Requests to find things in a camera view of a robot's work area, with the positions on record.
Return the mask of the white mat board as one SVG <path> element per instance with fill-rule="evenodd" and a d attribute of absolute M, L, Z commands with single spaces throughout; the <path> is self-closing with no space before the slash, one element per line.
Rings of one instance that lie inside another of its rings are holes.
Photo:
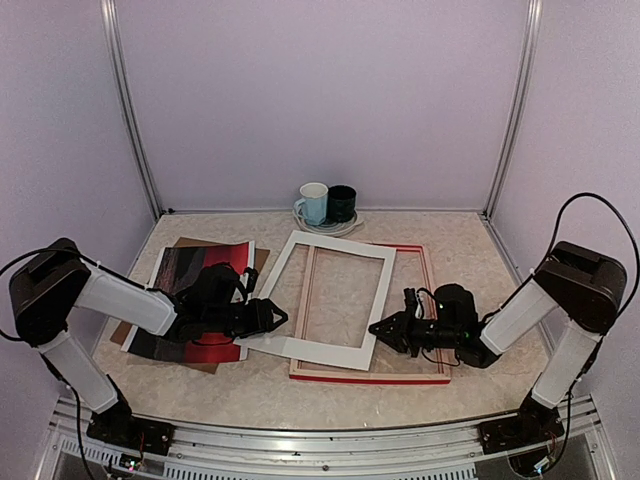
<path fill-rule="evenodd" d="M 270 296 L 294 247 L 297 245 L 319 247 L 321 249 L 342 252 L 354 256 L 382 260 L 381 276 L 373 299 L 368 323 L 373 324 L 381 319 L 395 263 L 396 249 L 393 247 L 361 243 L 294 230 L 291 232 L 267 280 L 264 282 L 259 293 L 260 297 L 268 298 Z M 370 367 L 375 342 L 375 336 L 369 332 L 364 334 L 363 341 L 358 348 L 313 342 L 299 338 L 274 335 L 272 333 L 234 341 L 238 346 L 270 355 L 361 371 L 366 371 Z"/>

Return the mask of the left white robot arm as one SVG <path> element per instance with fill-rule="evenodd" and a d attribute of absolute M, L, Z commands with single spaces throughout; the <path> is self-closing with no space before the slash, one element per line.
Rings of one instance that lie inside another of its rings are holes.
<path fill-rule="evenodd" d="M 13 342 L 36 349 L 48 368 L 101 415 L 102 430 L 121 445 L 140 434 L 137 418 L 117 385 L 69 331 L 72 311 L 93 311 L 125 321 L 163 340 L 197 343 L 217 333 L 229 340 L 270 333 L 288 320 L 270 299 L 253 297 L 259 273 L 248 267 L 207 266 L 175 294 L 130 280 L 82 254 L 62 237 L 4 265 L 11 275 L 9 298 L 15 324 Z"/>

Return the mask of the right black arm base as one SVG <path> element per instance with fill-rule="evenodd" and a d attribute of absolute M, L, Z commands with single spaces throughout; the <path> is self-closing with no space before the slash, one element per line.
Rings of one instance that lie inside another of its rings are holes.
<path fill-rule="evenodd" d="M 485 455 L 534 445 L 565 434 L 558 408 L 541 404 L 533 398 L 532 391 L 514 416 L 482 422 L 478 431 Z"/>

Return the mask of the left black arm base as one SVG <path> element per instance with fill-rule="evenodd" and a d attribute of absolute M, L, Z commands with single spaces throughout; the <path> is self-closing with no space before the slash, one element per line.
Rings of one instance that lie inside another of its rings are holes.
<path fill-rule="evenodd" d="M 167 456 L 175 426 L 171 423 L 135 416 L 121 390 L 107 376 L 117 394 L 117 402 L 103 413 L 93 412 L 87 436 L 140 454 Z"/>

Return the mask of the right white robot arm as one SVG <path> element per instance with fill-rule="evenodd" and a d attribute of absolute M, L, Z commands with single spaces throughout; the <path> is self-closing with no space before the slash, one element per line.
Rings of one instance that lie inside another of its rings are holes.
<path fill-rule="evenodd" d="M 369 331 L 401 354 L 451 349 L 461 363 L 486 369 L 549 314 L 562 313 L 566 329 L 528 395 L 539 405 L 529 406 L 511 423 L 512 436 L 531 444 L 550 427 L 546 409 L 555 408 L 569 392 L 617 320 L 626 283 L 619 261 L 561 241 L 485 318 L 479 317 L 473 294 L 450 283 L 429 295 L 436 306 L 434 319 L 418 314 L 422 292 L 406 289 L 404 310 L 372 324 Z"/>

